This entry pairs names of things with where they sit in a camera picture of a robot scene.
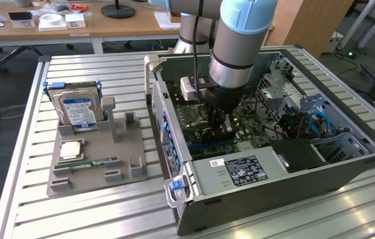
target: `aluminum workbench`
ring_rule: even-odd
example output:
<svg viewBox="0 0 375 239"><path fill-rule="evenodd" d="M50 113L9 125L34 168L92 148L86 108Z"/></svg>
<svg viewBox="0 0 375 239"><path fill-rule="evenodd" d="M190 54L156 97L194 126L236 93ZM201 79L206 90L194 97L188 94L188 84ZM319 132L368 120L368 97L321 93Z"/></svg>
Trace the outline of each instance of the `aluminum workbench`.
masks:
<svg viewBox="0 0 375 239"><path fill-rule="evenodd" d="M285 47L331 91L375 129L375 109L307 53ZM56 56L40 62L0 200L0 238L178 238L166 205L156 145L144 100L146 54ZM117 102L114 117L134 111L146 158L148 180L73 196L45 194L57 114L42 82L100 79L104 96ZM305 93L316 92L295 77ZM340 190L182 237L367 238L375 237L375 169Z"/></svg>

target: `motherboard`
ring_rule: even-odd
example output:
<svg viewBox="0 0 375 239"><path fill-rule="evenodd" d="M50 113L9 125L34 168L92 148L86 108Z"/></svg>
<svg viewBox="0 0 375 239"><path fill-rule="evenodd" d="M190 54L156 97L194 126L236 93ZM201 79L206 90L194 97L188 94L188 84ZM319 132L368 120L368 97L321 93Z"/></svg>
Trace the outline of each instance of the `motherboard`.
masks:
<svg viewBox="0 0 375 239"><path fill-rule="evenodd" d="M229 118L236 137L226 141L202 143L204 131L209 130L205 106L184 101L177 97L178 94L173 94L174 111L193 160L256 149L270 141L254 115L252 99L245 97Z"/></svg>

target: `barcode sticker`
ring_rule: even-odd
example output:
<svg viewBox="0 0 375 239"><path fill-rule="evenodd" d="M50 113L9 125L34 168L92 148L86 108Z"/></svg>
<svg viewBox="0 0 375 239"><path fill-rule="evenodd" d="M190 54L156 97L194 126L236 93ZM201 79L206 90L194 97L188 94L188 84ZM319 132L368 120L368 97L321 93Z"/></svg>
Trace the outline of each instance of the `barcode sticker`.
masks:
<svg viewBox="0 0 375 239"><path fill-rule="evenodd" d="M89 36L89 33L73 33L69 36Z"/></svg>
<svg viewBox="0 0 375 239"><path fill-rule="evenodd" d="M220 158L220 159L210 160L209 163L210 163L212 167L222 166L224 165L224 159Z"/></svg>

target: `lamp base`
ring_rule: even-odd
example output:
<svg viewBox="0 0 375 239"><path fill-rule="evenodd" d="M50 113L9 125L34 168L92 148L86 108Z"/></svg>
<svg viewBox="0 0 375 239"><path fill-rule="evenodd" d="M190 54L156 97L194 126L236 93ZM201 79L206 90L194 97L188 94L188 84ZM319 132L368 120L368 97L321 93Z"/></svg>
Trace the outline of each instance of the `lamp base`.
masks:
<svg viewBox="0 0 375 239"><path fill-rule="evenodd" d="M101 8L101 13L110 18L128 18L134 15L134 9L130 6L121 4L120 9L116 9L116 5L110 4Z"/></svg>

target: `power supply label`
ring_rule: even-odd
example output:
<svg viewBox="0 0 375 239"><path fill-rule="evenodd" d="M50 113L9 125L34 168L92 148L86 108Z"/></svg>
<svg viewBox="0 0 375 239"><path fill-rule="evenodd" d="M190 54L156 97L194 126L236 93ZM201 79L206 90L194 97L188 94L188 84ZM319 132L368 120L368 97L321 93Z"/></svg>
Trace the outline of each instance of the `power supply label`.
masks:
<svg viewBox="0 0 375 239"><path fill-rule="evenodd" d="M254 155L225 161L225 167L237 187L268 179Z"/></svg>
<svg viewBox="0 0 375 239"><path fill-rule="evenodd" d="M86 128L96 124L94 112L89 109L92 105L90 99L64 100L62 103L73 127Z"/></svg>

